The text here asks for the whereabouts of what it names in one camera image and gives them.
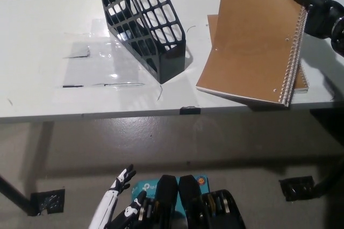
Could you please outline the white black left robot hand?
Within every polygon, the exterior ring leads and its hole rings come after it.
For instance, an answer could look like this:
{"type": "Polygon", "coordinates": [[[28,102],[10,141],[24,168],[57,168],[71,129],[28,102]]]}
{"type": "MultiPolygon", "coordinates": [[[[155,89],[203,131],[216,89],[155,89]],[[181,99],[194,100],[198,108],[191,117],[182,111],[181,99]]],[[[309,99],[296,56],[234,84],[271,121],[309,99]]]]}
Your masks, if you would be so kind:
{"type": "Polygon", "coordinates": [[[100,201],[89,228],[128,228],[137,220],[147,195],[144,190],[119,215],[113,217],[118,197],[125,189],[130,187],[129,181],[135,174],[136,171],[131,164],[117,176],[100,201]]]}

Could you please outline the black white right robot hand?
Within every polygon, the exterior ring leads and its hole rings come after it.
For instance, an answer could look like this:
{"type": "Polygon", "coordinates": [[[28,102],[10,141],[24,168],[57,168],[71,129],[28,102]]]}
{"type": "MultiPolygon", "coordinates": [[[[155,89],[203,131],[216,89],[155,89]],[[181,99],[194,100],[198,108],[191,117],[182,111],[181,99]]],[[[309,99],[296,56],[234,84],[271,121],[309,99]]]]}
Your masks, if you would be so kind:
{"type": "Polygon", "coordinates": [[[307,11],[305,32],[319,39],[343,38],[343,5],[334,0],[294,0],[307,11]]]}

